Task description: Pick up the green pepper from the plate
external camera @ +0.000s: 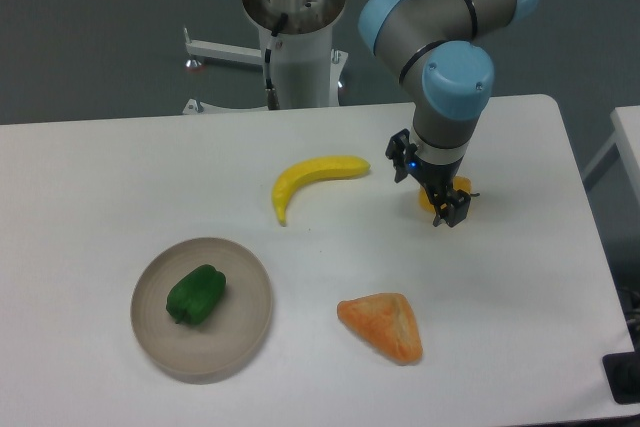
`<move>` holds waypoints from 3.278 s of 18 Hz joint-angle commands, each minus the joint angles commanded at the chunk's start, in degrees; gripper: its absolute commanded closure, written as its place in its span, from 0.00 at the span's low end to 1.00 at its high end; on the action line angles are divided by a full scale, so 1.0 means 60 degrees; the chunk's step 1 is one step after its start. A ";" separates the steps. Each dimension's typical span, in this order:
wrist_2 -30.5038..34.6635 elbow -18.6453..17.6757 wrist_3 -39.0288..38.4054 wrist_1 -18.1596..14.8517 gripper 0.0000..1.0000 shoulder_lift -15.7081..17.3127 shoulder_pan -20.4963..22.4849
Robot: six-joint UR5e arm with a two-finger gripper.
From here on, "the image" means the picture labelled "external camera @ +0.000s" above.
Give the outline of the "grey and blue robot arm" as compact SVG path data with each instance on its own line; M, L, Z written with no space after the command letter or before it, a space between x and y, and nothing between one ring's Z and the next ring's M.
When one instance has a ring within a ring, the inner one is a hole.
M414 178L436 224L455 226L471 197L454 185L493 89L479 36L536 9L539 0L369 0L358 29L368 50L410 95L412 124L386 148L395 177ZM242 0L259 33L259 64L271 110L324 107L332 91L332 30L346 0Z

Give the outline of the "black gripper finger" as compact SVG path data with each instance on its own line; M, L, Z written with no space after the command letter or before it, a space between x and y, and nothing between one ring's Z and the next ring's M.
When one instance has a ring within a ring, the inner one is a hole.
M433 226L438 227L446 219L447 202L437 191L427 188L424 188L423 190L426 192L429 201L435 207Z
M468 215L472 196L462 190L450 186L445 196L443 220L448 227L455 227L464 221Z

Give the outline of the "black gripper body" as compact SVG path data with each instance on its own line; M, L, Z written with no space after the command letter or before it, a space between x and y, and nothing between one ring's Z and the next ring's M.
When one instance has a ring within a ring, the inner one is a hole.
M454 160L423 159L419 154L418 144L410 140L410 131L407 129L390 138L385 155L393 163L396 183L411 176L432 199L445 198L462 162L462 157L458 154L455 154Z

